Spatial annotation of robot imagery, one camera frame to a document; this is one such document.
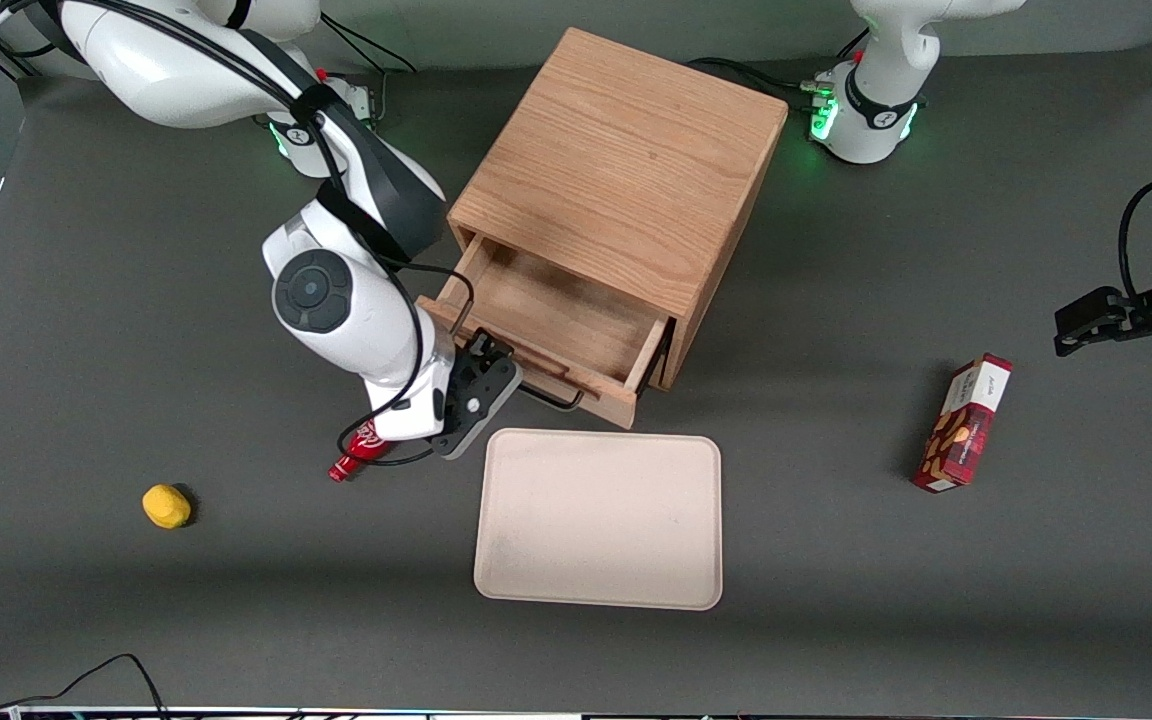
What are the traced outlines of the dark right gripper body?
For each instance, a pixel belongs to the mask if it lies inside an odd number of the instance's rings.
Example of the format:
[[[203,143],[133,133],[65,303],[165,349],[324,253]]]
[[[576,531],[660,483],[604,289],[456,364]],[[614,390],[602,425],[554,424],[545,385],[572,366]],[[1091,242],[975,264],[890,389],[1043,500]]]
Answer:
[[[458,458],[479,437],[513,393],[522,374],[515,366],[490,367],[488,361],[472,359],[462,348],[456,354],[445,402],[442,433],[431,438],[431,450],[444,460]]]

